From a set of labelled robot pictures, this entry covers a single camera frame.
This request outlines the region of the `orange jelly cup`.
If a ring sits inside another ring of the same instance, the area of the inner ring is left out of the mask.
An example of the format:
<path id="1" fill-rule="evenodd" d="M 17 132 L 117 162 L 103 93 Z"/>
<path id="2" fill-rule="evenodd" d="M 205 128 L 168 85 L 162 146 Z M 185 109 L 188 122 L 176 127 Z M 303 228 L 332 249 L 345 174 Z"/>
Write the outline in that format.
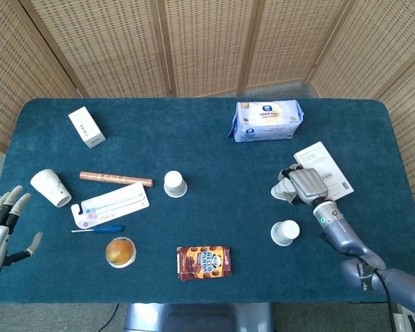
<path id="1" fill-rule="evenodd" d="M 108 243 L 105 258 L 114 268 L 125 268 L 136 260 L 135 243 L 127 237 L 118 237 Z"/>

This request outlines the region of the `Hello Panda biscuit box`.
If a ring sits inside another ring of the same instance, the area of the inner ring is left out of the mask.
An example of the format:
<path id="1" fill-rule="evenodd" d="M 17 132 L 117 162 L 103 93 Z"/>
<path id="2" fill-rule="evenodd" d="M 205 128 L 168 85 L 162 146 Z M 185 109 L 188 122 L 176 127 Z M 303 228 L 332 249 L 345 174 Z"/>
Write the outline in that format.
<path id="1" fill-rule="evenodd" d="M 181 246 L 176 249 L 176 257 L 181 281 L 232 275 L 229 246 Z"/>

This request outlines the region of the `blue marker pen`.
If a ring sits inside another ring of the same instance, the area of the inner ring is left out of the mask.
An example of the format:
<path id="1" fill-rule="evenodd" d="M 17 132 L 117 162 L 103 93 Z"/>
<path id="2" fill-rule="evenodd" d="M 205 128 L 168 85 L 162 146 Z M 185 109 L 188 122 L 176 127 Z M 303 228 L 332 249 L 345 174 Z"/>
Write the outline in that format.
<path id="1" fill-rule="evenodd" d="M 81 233 L 81 232 L 94 232 L 94 233 L 117 233 L 124 230 L 123 225 L 112 225 L 112 226 L 97 226 L 94 228 L 71 230 L 72 233 Z"/>

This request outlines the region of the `small white carton box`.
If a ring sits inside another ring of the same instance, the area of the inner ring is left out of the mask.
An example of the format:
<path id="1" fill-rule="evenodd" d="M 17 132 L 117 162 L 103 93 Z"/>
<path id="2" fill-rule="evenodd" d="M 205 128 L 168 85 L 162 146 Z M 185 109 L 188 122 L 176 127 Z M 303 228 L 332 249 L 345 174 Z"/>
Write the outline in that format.
<path id="1" fill-rule="evenodd" d="M 80 138 L 89 149 L 94 148 L 106 140 L 86 107 L 79 108 L 70 113 L 68 117 Z"/>

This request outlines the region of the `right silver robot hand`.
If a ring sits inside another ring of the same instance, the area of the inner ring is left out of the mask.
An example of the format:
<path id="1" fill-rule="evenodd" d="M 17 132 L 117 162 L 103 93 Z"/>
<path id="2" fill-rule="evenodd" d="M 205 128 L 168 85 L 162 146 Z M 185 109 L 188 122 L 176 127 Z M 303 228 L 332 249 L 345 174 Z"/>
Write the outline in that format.
<path id="1" fill-rule="evenodd" d="M 304 168 L 300 164 L 292 164 L 280 171 L 278 180 L 290 179 L 297 196 L 289 202 L 291 205 L 306 204 L 316 208 L 319 204 L 330 201 L 329 190 L 321 176 L 313 168 Z"/>

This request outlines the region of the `white black floor device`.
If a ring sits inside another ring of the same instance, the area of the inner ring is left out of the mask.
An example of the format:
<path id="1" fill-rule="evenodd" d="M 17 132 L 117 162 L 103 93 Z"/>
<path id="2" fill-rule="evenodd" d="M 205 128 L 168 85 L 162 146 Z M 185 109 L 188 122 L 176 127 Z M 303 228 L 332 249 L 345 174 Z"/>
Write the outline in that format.
<path id="1" fill-rule="evenodd" d="M 394 309 L 394 331 L 395 332 L 415 332 L 415 314 L 400 304 Z"/>

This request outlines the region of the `woven bamboo folding screen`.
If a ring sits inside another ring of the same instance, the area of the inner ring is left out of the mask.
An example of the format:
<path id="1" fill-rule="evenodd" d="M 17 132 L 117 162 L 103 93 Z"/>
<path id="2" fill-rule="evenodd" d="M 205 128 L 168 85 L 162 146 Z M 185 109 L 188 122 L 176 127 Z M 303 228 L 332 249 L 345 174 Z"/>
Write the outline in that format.
<path id="1" fill-rule="evenodd" d="M 415 0 L 0 0 L 0 152 L 38 97 L 301 82 L 389 109 L 415 199 Z"/>

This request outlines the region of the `brown wooden roll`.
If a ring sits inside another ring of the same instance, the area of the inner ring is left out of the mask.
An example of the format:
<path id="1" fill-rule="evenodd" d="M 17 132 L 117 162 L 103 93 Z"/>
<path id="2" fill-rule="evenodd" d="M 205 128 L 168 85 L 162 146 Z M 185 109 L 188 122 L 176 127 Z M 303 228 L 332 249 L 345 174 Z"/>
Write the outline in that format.
<path id="1" fill-rule="evenodd" d="M 81 180 L 94 181 L 102 183 L 115 183 L 121 185 L 131 185 L 134 183 L 141 183 L 144 187 L 153 187 L 154 181 L 151 178 L 138 178 L 131 176 L 122 176 L 116 174 L 104 174 L 95 172 L 80 172 Z"/>

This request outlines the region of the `blue tissue pack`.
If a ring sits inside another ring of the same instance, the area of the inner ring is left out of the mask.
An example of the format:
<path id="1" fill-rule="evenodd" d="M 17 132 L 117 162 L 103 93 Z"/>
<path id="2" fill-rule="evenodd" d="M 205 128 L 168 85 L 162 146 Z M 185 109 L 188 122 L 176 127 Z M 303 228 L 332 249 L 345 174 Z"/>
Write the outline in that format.
<path id="1" fill-rule="evenodd" d="M 228 137 L 235 142 L 289 140 L 303 119 L 297 100 L 238 102 Z"/>

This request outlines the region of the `toothbrush blister pack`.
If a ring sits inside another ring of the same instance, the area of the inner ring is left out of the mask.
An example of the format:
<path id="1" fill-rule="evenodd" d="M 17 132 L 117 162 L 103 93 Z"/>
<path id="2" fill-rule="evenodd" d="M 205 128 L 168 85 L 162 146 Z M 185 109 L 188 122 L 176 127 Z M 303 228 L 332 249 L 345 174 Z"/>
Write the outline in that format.
<path id="1" fill-rule="evenodd" d="M 71 206 L 79 229 L 89 229 L 149 207 L 142 184 L 134 183 Z"/>

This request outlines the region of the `flat white box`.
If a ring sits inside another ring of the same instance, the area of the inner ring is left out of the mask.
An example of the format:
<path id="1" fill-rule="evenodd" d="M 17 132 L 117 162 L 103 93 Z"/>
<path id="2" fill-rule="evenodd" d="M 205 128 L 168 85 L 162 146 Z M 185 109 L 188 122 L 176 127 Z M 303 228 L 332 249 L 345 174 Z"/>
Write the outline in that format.
<path id="1" fill-rule="evenodd" d="M 334 201 L 354 192 L 351 184 L 342 173 L 321 141 L 296 152 L 294 159 L 304 168 L 313 168 L 321 176 Z"/>

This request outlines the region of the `teal table cloth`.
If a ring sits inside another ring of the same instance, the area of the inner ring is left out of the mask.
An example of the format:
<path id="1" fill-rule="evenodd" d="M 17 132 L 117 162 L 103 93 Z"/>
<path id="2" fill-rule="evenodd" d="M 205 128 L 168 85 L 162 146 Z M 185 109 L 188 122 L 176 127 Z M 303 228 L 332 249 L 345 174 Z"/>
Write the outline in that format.
<path id="1" fill-rule="evenodd" d="M 354 192 L 337 204 L 364 243 L 390 268 L 415 276 L 415 203 L 385 105 L 375 100 L 301 99 L 302 124 L 290 140 L 237 143 L 228 137 L 232 98 L 35 99 L 21 110 L 0 179 L 0 194 L 22 185 L 31 199 L 9 251 L 44 236 L 37 252 L 0 272 L 0 302 L 370 302 L 381 295 L 350 286 L 344 257 L 320 238 L 307 205 L 274 199 L 271 187 L 293 155 L 321 141 Z M 106 140 L 89 149 L 68 115 L 86 107 Z M 110 234 L 72 233 L 69 206 L 55 207 L 30 185 L 53 170 L 72 203 L 105 194 L 111 183 L 83 181 L 82 171 L 151 178 L 149 207 L 118 219 L 136 260 L 111 267 Z M 176 170 L 180 198 L 165 193 Z M 270 236 L 293 220 L 289 246 Z M 181 281 L 176 249 L 229 246 L 230 277 Z"/>

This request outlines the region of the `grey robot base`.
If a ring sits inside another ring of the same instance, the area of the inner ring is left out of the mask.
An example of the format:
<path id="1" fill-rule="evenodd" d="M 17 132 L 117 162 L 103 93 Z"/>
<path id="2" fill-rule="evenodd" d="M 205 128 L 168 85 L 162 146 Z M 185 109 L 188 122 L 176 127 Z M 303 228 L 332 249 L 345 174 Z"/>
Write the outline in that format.
<path id="1" fill-rule="evenodd" d="M 275 332 L 268 302 L 221 304 L 133 303 L 124 332 Z"/>

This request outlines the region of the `white paper cup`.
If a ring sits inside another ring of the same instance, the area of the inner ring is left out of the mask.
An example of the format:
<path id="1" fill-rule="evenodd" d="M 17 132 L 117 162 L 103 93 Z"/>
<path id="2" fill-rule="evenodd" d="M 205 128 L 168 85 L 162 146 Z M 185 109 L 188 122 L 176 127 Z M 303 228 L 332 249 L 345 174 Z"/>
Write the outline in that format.
<path id="1" fill-rule="evenodd" d="M 37 172 L 31 178 L 30 184 L 57 208 L 65 206 L 71 200 L 71 194 L 51 169 Z"/>

